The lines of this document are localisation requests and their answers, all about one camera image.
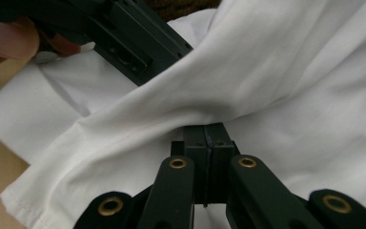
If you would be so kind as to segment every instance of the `metal grommet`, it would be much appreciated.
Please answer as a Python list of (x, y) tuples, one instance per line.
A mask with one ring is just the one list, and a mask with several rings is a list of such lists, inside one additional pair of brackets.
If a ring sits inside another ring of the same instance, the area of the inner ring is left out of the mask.
[(122, 208), (123, 200), (118, 197), (111, 197), (103, 200), (97, 208), (97, 211), (103, 217), (108, 217), (120, 212)]
[(329, 209), (339, 212), (342, 214), (348, 214), (352, 211), (352, 206), (343, 198), (333, 196), (333, 195), (326, 195), (322, 198), (323, 203)]
[(247, 157), (239, 159), (239, 164), (246, 168), (253, 168), (257, 165), (256, 161)]
[(171, 166), (171, 167), (172, 167), (172, 168), (174, 168), (174, 169), (181, 169), (181, 168), (186, 167), (186, 165), (187, 165), (186, 160), (184, 160), (184, 159), (180, 159), (180, 158), (173, 159), (173, 160), (171, 160), (171, 162), (169, 163), (169, 166)]

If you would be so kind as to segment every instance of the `human hand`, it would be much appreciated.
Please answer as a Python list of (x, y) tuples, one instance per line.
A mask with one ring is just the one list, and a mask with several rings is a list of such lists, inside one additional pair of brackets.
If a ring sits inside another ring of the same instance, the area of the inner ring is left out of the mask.
[[(58, 34), (45, 38), (61, 55), (80, 52), (78, 45)], [(27, 17), (21, 17), (12, 23), (0, 23), (0, 63), (6, 59), (32, 58), (38, 51), (39, 41), (37, 28)]]

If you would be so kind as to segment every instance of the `white cloth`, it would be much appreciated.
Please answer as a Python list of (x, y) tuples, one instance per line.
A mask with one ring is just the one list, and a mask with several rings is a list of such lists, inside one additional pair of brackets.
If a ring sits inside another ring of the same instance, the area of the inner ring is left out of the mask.
[[(170, 25), (195, 48), (140, 88), (86, 52), (0, 92), (0, 139), (31, 164), (9, 213), (72, 228), (95, 197), (150, 185), (179, 127), (214, 122), (292, 192), (366, 206), (366, 0), (226, 0)], [(195, 228), (229, 228), (221, 206), (196, 211)]]

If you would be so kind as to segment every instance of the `white fabric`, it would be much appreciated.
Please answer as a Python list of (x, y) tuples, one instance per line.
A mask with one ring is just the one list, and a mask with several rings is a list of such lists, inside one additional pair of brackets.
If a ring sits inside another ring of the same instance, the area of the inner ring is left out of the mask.
[[(12, 215), (72, 228), (93, 198), (150, 185), (179, 127), (221, 121), (292, 192), (366, 206), (366, 0), (226, 0), (170, 24), (195, 49), (140, 88), (86, 52), (0, 92), (0, 139), (31, 164), (1, 196)], [(222, 206), (196, 213), (229, 228)]]

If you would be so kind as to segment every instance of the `black bracket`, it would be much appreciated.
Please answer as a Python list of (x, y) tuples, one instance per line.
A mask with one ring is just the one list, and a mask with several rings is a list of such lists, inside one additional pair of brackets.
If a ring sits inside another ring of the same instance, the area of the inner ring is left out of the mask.
[(134, 198), (96, 198), (74, 228), (193, 229), (193, 206), (212, 203), (226, 203), (234, 229), (366, 228), (357, 201), (332, 190), (312, 192), (308, 201), (295, 196), (263, 161), (241, 155), (221, 123), (185, 127), (153, 186)]
[(142, 0), (0, 0), (0, 21), (28, 16), (95, 50), (141, 86), (193, 48)]

